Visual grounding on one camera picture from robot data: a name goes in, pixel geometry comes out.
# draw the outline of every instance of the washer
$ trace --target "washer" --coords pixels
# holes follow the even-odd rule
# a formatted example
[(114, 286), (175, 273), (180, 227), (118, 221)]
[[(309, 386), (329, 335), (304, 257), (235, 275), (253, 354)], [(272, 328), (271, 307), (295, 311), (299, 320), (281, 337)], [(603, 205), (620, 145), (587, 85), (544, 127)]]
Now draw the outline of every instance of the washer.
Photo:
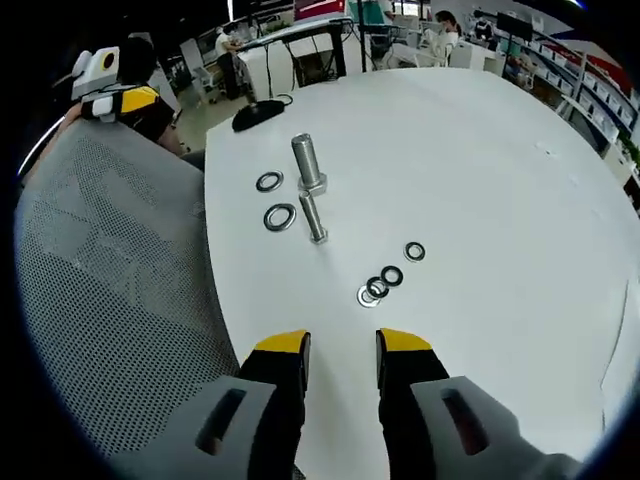
[(356, 298), (358, 300), (358, 303), (362, 305), (364, 308), (377, 307), (378, 304), (380, 303), (379, 298), (373, 298), (371, 295), (369, 295), (369, 293), (367, 292), (366, 285), (363, 285), (358, 289)]
[[(420, 253), (418, 255), (411, 255), (411, 250), (413, 248), (418, 248)], [(409, 242), (404, 246), (404, 256), (410, 262), (419, 262), (420, 260), (424, 260), (424, 257), (427, 255), (427, 251), (422, 246), (421, 243), (418, 242)]]
[[(395, 274), (397, 275), (397, 280), (391, 281), (387, 279), (387, 274), (389, 272), (395, 272)], [(380, 272), (380, 278), (382, 279), (382, 281), (384, 282), (384, 284), (388, 287), (398, 287), (402, 284), (402, 281), (404, 280), (404, 275), (402, 274), (402, 270), (400, 270), (398, 267), (394, 266), (394, 265), (389, 265), (387, 267), (384, 267), (382, 269), (382, 272)]]
[[(374, 285), (377, 286), (378, 284), (382, 285), (383, 289), (373, 288)], [(389, 295), (389, 287), (380, 277), (371, 277), (369, 280), (367, 280), (367, 284), (365, 286), (367, 287), (367, 293), (373, 298), (382, 299)]]
[[(282, 223), (273, 223), (271, 218), (280, 210), (284, 210), (288, 213), (287, 218)], [(290, 203), (277, 203), (265, 212), (262, 221), (264, 222), (264, 226), (267, 227), (267, 230), (271, 232), (282, 232), (289, 228), (295, 219), (296, 207)]]
[[(270, 178), (275, 178), (275, 182), (273, 182), (272, 184), (267, 183), (265, 185), (265, 182)], [(263, 173), (262, 175), (260, 175), (260, 178), (256, 180), (256, 190), (262, 193), (273, 192), (276, 188), (282, 185), (283, 181), (284, 181), (284, 175), (279, 170)]]

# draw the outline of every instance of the white robot part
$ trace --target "white robot part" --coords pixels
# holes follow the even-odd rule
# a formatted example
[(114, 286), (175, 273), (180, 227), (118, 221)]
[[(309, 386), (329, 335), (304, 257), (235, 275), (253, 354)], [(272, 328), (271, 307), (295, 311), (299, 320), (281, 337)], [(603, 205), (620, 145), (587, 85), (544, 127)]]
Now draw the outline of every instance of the white robot part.
[(72, 75), (71, 100), (109, 87), (117, 82), (120, 59), (118, 47), (101, 48), (95, 54), (83, 51), (76, 61)]

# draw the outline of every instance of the gray mesh chair back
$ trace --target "gray mesh chair back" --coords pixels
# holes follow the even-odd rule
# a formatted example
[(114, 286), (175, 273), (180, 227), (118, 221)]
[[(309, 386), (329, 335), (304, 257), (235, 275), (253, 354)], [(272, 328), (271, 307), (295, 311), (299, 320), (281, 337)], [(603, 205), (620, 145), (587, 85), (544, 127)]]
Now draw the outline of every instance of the gray mesh chair back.
[(15, 216), (30, 338), (104, 457), (138, 451), (238, 362), (210, 271), (203, 174), (120, 124), (77, 121)]

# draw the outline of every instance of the rubber washer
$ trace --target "rubber washer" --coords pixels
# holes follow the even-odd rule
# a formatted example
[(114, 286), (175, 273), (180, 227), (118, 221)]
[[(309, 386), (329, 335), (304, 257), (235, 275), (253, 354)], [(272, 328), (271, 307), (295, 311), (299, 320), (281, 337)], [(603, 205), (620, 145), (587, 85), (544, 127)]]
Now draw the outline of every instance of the rubber washer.
[[(398, 279), (395, 281), (388, 280), (387, 273), (389, 272), (395, 272), (396, 275), (398, 276)], [(388, 267), (384, 267), (382, 269), (382, 272), (380, 272), (380, 279), (388, 287), (398, 287), (404, 280), (404, 275), (402, 274), (402, 270), (400, 270), (398, 267), (394, 265), (389, 265)]]
[[(379, 282), (382, 285), (384, 285), (384, 290), (380, 293), (376, 292), (373, 289), (373, 284), (376, 282)], [(384, 283), (384, 281), (380, 277), (371, 277), (369, 280), (367, 280), (367, 293), (371, 295), (373, 298), (384, 298), (387, 295), (389, 295), (389, 287), (387, 286), (386, 283)]]
[[(420, 254), (417, 257), (411, 255), (411, 247), (418, 247), (420, 249)], [(422, 244), (418, 242), (409, 242), (404, 247), (404, 254), (407, 256), (407, 258), (410, 258), (414, 262), (419, 262), (420, 260), (424, 259), (427, 251), (424, 249)]]

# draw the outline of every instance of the floor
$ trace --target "floor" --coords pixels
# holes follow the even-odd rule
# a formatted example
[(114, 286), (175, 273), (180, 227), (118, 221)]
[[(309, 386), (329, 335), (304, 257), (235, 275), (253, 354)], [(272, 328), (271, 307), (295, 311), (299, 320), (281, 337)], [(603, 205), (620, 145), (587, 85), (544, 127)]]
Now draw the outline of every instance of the floor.
[(214, 104), (202, 103), (193, 87), (181, 92), (178, 101), (182, 106), (182, 114), (176, 124), (176, 131), (180, 141), (191, 151), (203, 149), (207, 130), (233, 117), (248, 103), (245, 97), (227, 100), (224, 96)]

